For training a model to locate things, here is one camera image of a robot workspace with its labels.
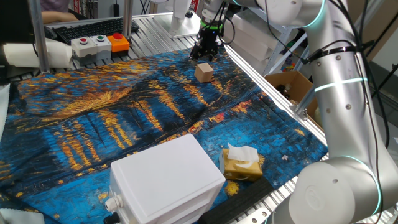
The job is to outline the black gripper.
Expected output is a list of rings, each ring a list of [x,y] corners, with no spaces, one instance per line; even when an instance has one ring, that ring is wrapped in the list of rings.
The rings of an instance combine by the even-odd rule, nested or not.
[[[208,61],[212,62],[218,52],[218,43],[216,38],[220,33],[219,30],[213,29],[201,29],[198,33],[198,41],[192,47],[192,51],[190,52],[190,58],[194,61],[197,61],[200,58],[200,55],[207,55]]]

